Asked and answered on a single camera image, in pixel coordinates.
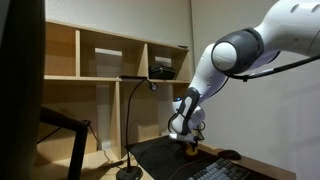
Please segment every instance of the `wooden shelf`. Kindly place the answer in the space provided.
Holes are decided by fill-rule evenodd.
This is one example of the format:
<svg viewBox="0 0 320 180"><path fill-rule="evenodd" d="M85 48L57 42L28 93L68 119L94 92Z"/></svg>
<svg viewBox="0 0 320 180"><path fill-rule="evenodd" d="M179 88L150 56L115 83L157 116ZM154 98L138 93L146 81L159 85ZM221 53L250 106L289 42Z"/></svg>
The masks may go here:
<svg viewBox="0 0 320 180"><path fill-rule="evenodd" d="M110 147L108 156L119 160L125 154L127 104L137 82L127 83L118 77L148 77L149 66L157 62L174 68L176 76L172 80L150 79L159 84L157 92L151 92L147 85L137 89L130 109L130 143L159 137L166 131L172 100L183 95L190 83L189 50L47 20L43 106L74 119L90 120L94 133ZM39 139L54 128L40 124ZM39 144L35 174L59 163L68 164L73 138L72 133L61 131ZM89 161L90 154L100 153L96 146L89 132Z"/></svg>

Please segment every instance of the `computer monitor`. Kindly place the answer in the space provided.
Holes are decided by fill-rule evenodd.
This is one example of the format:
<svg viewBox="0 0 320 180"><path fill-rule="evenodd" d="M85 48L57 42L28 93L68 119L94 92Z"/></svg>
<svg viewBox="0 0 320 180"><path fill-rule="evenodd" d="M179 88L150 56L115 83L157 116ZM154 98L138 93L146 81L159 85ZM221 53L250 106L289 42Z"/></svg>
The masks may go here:
<svg viewBox="0 0 320 180"><path fill-rule="evenodd" d="M41 110L44 0L0 1L1 179L30 179Z"/></svg>

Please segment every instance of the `black cable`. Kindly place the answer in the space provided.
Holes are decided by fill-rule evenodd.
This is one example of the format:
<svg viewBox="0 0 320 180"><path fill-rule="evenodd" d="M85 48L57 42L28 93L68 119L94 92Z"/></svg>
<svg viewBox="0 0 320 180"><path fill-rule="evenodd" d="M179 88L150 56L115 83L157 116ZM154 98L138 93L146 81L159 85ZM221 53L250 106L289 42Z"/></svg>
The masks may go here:
<svg viewBox="0 0 320 180"><path fill-rule="evenodd" d="M230 78L233 78L233 79L243 80L243 82L247 82L249 79L255 79L255 78L260 78L260 77L276 74L276 73L279 73L279 72L282 72L282 71L293 69L293 68L298 67L298 66L305 65L307 63L313 62L313 61L318 60L318 59L320 59L320 55L313 56L313 57L310 57L310 58L307 58L307 59L304 59L304 60L301 60L301 61L298 61L298 62L295 62L295 63L283 65L283 66L280 66L280 67L277 67L277 68L264 70L264 71L261 71L261 72L258 72L258 73L252 73L252 74L241 75L241 76L240 75L227 75L227 76L230 77Z"/></svg>
<svg viewBox="0 0 320 180"><path fill-rule="evenodd" d="M98 137L96 136L96 134L94 133L94 131L93 131L93 129L92 129L92 126L91 125L89 125L89 128L90 128L90 130L91 130L91 132L92 132L92 134L93 134L93 137L96 139L96 141L97 141L97 151L99 150L99 147L100 147L100 144L101 144L101 142L100 142L100 140L98 139Z"/></svg>
<svg viewBox="0 0 320 180"><path fill-rule="evenodd" d="M204 123L204 122L202 121L202 124L203 124L203 128L202 128L202 129L200 129L200 126L199 126L199 125L197 126L197 129L196 129L196 130L198 131L199 135L200 135L200 137L198 137L200 141L205 140L205 138L204 138L204 136L203 136L203 134L202 134L202 131L206 128L206 123Z"/></svg>
<svg viewBox="0 0 320 180"><path fill-rule="evenodd" d="M193 165L193 164L195 164L195 163L197 163L197 162L200 162L200 161L209 159L209 158L211 158L211 157L213 157L213 156L214 156L214 155L209 155L209 156L203 157L203 158L201 158L201 159L197 159L197 160L195 160L195 161L192 161L192 162L190 162L190 163L187 163L187 164L184 164L184 165L180 166L180 167L171 175L171 177L169 178L169 180L172 180L174 177L176 177L176 176L178 175L178 173L179 173L181 170L183 170L184 168L187 168L187 167L189 167L189 166L191 166L191 165Z"/></svg>
<svg viewBox="0 0 320 180"><path fill-rule="evenodd" d="M222 84L222 86L221 86L215 93L213 93L213 94L212 94L211 96L209 96L209 97L212 97L212 96L214 96L215 94L217 94L217 93L227 84L228 80L229 80L229 76L227 77L226 81L224 81L224 83Z"/></svg>
<svg viewBox="0 0 320 180"><path fill-rule="evenodd" d="M174 113L174 114L169 118L169 121L168 121L168 131L169 131L169 133L171 133L171 129L170 129L170 127L171 127L171 121L172 121L173 119L175 119L175 118L177 117L177 115L178 115L178 113Z"/></svg>
<svg viewBox="0 0 320 180"><path fill-rule="evenodd" d="M61 127L58 127L56 130L52 131L50 134L46 135L45 137L43 137L42 139L40 139L39 141L37 141L37 144L41 143L42 141L46 140L47 138L49 138L50 136L52 136L54 133L56 133L57 131L59 131L61 129Z"/></svg>

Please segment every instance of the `lamp base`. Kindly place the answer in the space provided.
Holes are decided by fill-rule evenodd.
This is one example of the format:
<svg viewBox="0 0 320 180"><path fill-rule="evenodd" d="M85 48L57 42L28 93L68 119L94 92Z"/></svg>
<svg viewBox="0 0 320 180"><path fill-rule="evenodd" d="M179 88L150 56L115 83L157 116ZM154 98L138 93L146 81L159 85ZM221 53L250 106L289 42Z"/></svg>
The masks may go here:
<svg viewBox="0 0 320 180"><path fill-rule="evenodd" d="M119 170L116 174L117 180L136 180L142 177L142 170L137 166L131 166L130 172L127 170L128 167Z"/></svg>

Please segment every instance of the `white wall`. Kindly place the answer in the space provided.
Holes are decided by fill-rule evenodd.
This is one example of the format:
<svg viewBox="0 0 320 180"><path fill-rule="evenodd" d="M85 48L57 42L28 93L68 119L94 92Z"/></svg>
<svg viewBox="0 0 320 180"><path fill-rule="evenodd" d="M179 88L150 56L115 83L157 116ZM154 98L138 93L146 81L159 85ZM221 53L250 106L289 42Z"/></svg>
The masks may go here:
<svg viewBox="0 0 320 180"><path fill-rule="evenodd" d="M48 19L192 46L190 1L46 0Z"/></svg>
<svg viewBox="0 0 320 180"><path fill-rule="evenodd" d="M229 32L255 27L275 0L192 0L196 64L205 47ZM305 57L282 53L268 67ZM320 64L280 74L229 80L203 104L205 142L297 173L320 178Z"/></svg>

